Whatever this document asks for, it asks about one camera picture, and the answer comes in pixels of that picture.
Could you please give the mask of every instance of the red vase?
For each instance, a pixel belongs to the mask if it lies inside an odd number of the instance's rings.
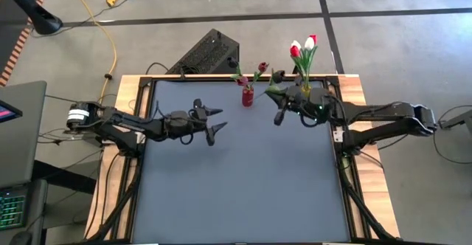
[[[243,87],[243,106],[246,108],[252,106],[252,101],[254,101],[254,89],[249,90]]]

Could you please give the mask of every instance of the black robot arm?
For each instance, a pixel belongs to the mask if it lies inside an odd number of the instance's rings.
[[[327,121],[345,126],[345,130],[338,132],[335,137],[336,142],[342,142],[344,153],[356,153],[367,144],[402,134],[427,137],[437,129],[433,112],[422,105],[395,102],[381,106],[357,106],[340,101],[323,88],[312,88],[306,97],[300,86],[289,86],[266,94],[279,109],[274,118],[275,125],[282,124],[286,111],[293,111],[306,127],[315,127]],[[313,123],[306,123],[305,118]],[[390,123],[366,131],[349,130],[347,126],[356,121]]]
[[[183,144],[192,142],[193,134],[205,132],[208,145],[214,145],[215,134],[226,122],[208,128],[207,120],[222,111],[207,108],[197,99],[189,111],[173,111],[158,119],[144,119],[96,102],[79,102],[71,105],[67,127],[72,133],[94,132],[100,139],[115,142],[121,154],[137,157],[141,148],[136,132],[157,142],[190,136],[190,141]]]

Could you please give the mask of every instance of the black keyboard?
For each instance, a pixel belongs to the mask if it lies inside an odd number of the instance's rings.
[[[0,231],[24,227],[28,187],[0,191]]]

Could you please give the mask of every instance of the monitor screen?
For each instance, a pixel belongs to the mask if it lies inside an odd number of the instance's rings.
[[[0,100],[0,123],[21,117],[21,115],[21,111]]]

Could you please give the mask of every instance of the black box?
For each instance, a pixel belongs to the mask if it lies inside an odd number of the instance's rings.
[[[212,29],[167,74],[234,74],[229,57],[239,60],[239,43]]]

